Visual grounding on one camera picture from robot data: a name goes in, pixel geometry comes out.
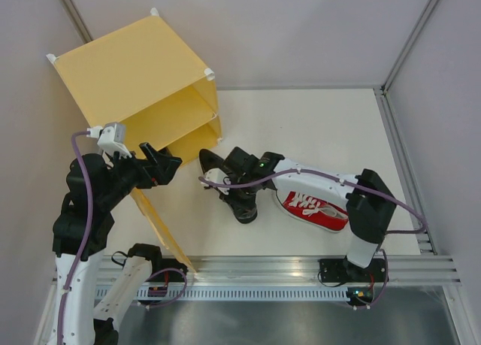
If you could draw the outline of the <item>yellow cabinet door panel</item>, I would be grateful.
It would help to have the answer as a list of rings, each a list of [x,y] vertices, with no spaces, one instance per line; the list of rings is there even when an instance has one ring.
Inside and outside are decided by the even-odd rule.
[[[133,198],[140,212],[149,222],[164,248],[167,249],[178,262],[184,264],[190,271],[196,273],[189,257],[176,242],[174,236],[170,233],[169,228],[164,224],[160,215],[157,213],[148,197],[145,196],[144,192],[141,189],[134,188],[131,191],[130,196]]]

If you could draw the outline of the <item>red canvas sneaker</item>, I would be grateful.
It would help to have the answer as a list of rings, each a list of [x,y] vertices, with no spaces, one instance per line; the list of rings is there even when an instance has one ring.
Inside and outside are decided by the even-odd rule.
[[[274,203],[284,214],[326,231],[341,232],[349,222],[347,212],[322,199],[301,192],[274,192]]]

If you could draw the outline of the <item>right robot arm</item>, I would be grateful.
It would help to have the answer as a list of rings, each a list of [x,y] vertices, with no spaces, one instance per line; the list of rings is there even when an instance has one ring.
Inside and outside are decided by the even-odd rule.
[[[321,172],[279,153],[266,152],[258,158],[240,147],[226,159],[214,158],[212,166],[203,172],[220,181],[219,198],[238,222],[248,224],[256,219],[257,194],[269,189],[281,208],[296,219],[332,232],[349,227],[352,240],[343,272],[352,281],[369,274],[396,208],[392,193],[377,172]]]

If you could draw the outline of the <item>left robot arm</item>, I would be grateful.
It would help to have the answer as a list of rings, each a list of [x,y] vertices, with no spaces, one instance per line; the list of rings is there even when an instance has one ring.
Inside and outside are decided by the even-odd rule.
[[[116,344],[123,317],[143,283],[159,280],[167,268],[158,246],[135,244],[121,274],[95,302],[98,271],[114,224],[113,209],[133,190],[167,185],[182,160],[144,142],[145,159],[77,154],[66,177],[68,193],[53,224],[56,255],[56,314],[51,344]]]

